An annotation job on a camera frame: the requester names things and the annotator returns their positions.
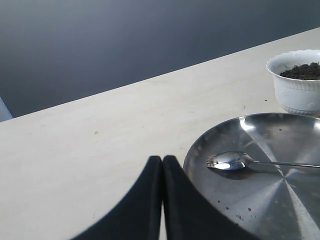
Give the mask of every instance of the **white table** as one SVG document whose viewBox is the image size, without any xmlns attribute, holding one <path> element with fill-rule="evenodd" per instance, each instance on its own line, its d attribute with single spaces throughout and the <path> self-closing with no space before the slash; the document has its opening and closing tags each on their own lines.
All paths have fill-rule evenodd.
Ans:
<svg viewBox="0 0 320 240">
<path fill-rule="evenodd" d="M 71 238 L 118 203 L 150 155 L 182 164 L 212 126 L 282 112 L 267 60 L 319 39 L 316 28 L 0 123 L 0 239 Z"/>
</svg>

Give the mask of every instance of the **soil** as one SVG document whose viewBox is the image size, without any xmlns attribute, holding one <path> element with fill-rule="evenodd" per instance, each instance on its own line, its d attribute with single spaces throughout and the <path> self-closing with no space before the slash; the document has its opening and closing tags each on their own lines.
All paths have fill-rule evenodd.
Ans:
<svg viewBox="0 0 320 240">
<path fill-rule="evenodd" d="M 316 62 L 313 62 L 310 65 L 296 65 L 293 69 L 280 73 L 280 76 L 290 79 L 320 80 L 320 65 Z"/>
</svg>

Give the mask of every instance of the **stainless steel plate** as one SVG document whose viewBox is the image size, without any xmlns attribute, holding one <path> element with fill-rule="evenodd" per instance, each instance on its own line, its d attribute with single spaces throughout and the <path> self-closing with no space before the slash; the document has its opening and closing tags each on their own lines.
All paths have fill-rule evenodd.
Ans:
<svg viewBox="0 0 320 240">
<path fill-rule="evenodd" d="M 319 169 L 206 167 L 208 156 L 225 151 L 243 151 L 259 161 L 320 164 L 319 119 L 264 113 L 228 120 L 192 145 L 183 169 L 215 208 L 261 239 L 320 239 Z"/>
</svg>

